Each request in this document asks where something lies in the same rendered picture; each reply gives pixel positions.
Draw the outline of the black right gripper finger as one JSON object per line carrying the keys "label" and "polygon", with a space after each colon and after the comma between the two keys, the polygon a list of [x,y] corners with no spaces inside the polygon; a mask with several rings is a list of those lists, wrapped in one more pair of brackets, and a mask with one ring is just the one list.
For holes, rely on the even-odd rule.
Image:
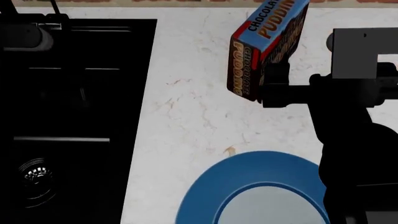
{"label": "black right gripper finger", "polygon": [[285,108],[291,104],[307,104],[310,100],[309,85],[264,85],[263,108]]}
{"label": "black right gripper finger", "polygon": [[272,63],[265,67],[265,85],[288,85],[290,63]]}

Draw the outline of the blue plate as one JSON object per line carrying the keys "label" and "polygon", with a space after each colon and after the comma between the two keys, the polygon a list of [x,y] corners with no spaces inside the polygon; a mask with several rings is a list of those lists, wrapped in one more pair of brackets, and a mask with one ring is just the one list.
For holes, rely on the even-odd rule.
{"label": "blue plate", "polygon": [[245,152],[209,167],[187,190],[175,224],[218,224],[232,199],[263,186],[279,187],[301,196],[325,224],[330,224],[323,204],[326,187],[318,175],[318,165],[277,151]]}

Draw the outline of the black kitchen sink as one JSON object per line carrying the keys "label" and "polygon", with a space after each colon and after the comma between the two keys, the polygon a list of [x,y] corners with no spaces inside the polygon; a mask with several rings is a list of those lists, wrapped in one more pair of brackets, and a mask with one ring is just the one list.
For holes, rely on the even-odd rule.
{"label": "black kitchen sink", "polygon": [[[21,17],[53,46],[0,51],[0,224],[121,224],[157,20]],[[18,168],[35,158],[57,194],[24,208]]]}

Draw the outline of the metal sink drain strainer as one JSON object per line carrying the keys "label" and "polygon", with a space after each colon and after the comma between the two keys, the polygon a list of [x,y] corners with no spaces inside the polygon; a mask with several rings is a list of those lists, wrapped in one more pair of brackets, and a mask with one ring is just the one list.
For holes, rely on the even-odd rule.
{"label": "metal sink drain strainer", "polygon": [[21,203],[24,208],[40,207],[57,194],[57,181],[45,158],[28,160],[18,168]]}

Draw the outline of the chocolate pudding box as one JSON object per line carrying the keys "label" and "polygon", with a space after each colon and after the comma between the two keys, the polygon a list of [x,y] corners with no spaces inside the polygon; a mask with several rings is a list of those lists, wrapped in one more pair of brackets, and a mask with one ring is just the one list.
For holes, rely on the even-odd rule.
{"label": "chocolate pudding box", "polygon": [[261,102],[266,68],[287,61],[296,51],[310,0],[265,0],[233,33],[226,87]]}

